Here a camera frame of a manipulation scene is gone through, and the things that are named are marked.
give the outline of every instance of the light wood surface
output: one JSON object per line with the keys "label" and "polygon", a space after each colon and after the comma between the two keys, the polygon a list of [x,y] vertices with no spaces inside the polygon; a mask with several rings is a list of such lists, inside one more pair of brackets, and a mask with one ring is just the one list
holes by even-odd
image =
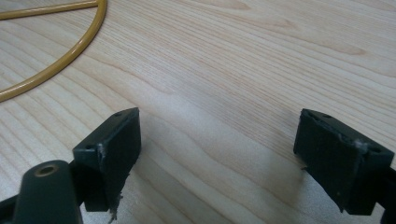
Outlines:
{"label": "light wood surface", "polygon": [[[62,56],[94,13],[0,21],[0,88]],[[310,108],[394,150],[395,71],[392,0],[110,0],[80,57],[0,104],[0,200],[30,167],[71,161],[108,116],[138,106],[143,150],[116,223],[379,223],[380,206],[341,214],[292,148]]]}

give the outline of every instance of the black plastic bracket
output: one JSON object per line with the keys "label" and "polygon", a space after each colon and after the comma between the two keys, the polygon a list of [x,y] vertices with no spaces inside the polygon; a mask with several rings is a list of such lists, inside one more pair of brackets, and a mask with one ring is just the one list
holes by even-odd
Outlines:
{"label": "black plastic bracket", "polygon": [[141,150],[138,108],[112,115],[74,149],[23,176],[19,195],[0,202],[3,223],[82,223],[79,206],[116,219],[120,192]]}
{"label": "black plastic bracket", "polygon": [[370,216],[377,202],[396,211],[394,153],[338,119],[303,109],[294,153],[341,211]]}

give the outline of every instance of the clamp jaw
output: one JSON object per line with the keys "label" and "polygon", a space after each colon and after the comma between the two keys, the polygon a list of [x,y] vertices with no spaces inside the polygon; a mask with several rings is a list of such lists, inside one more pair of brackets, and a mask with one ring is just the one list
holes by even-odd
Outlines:
{"label": "clamp jaw", "polygon": [[74,160],[46,161],[22,178],[19,195],[0,202],[1,223],[82,223],[79,206],[110,210],[141,150],[138,108],[112,115],[73,149]]}
{"label": "clamp jaw", "polygon": [[303,109],[294,153],[341,212],[370,216],[386,210],[381,223],[396,223],[394,153],[329,115]]}

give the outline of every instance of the yellow tube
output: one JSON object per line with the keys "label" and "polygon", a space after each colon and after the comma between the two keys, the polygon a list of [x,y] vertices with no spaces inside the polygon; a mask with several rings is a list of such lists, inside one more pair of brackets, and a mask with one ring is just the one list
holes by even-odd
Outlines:
{"label": "yellow tube", "polygon": [[[4,102],[5,100],[8,100],[12,97],[15,97],[19,94],[22,94],[26,91],[31,90],[32,88],[40,85],[41,83],[47,81],[51,77],[55,76],[57,73],[62,71],[67,65],[69,65],[71,62],[73,62],[77,56],[85,49],[88,47],[88,45],[91,43],[97,32],[99,31],[103,20],[106,15],[106,7],[107,7],[107,0],[97,0],[94,1],[95,4],[97,4],[98,9],[96,11],[96,15],[93,18],[91,26],[88,28],[87,32],[82,36],[82,38],[77,42],[77,44],[71,48],[69,51],[66,52],[62,58],[58,59],[55,63],[51,64],[49,67],[46,69],[42,70],[41,72],[37,73],[33,77],[29,77],[23,82],[20,82],[14,86],[11,86],[5,90],[0,91],[0,103]],[[86,7],[90,2],[84,2],[81,3],[80,6]],[[51,9],[52,7],[46,7],[46,9],[41,9],[37,10],[36,12],[40,12],[39,14],[45,14],[44,11],[47,13],[51,12],[59,12],[59,9]]]}
{"label": "yellow tube", "polygon": [[96,0],[91,0],[86,2],[78,2],[51,7],[35,7],[23,10],[0,12],[0,21],[97,6],[98,4]]}

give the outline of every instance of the wood grain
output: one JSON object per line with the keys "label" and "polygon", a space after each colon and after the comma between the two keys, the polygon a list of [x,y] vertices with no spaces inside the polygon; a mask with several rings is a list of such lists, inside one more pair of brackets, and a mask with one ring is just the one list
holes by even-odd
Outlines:
{"label": "wood grain", "polygon": [[[6,0],[0,11],[64,2]],[[292,147],[310,108],[394,150],[395,11],[391,0],[109,1],[80,57],[0,104],[0,200],[30,167],[71,161],[108,116],[138,106],[143,151],[117,223],[379,223],[380,206],[340,214]],[[62,56],[94,13],[1,21],[0,88]]]}

